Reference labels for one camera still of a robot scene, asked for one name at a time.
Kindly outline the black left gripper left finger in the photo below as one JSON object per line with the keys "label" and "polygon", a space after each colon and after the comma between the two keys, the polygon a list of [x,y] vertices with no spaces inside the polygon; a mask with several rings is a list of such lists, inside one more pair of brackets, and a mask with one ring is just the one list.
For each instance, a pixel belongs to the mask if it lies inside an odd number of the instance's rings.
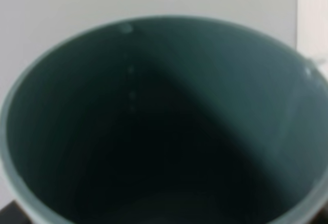
{"label": "black left gripper left finger", "polygon": [[32,224],[27,214],[12,201],[0,211],[0,224]]}

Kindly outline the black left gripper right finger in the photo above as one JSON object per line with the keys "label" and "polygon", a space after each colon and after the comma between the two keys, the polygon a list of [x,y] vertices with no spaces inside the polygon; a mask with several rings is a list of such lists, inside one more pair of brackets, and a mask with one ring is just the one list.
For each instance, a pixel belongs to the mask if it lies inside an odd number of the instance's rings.
{"label": "black left gripper right finger", "polygon": [[310,221],[310,224],[328,224],[328,204]]}

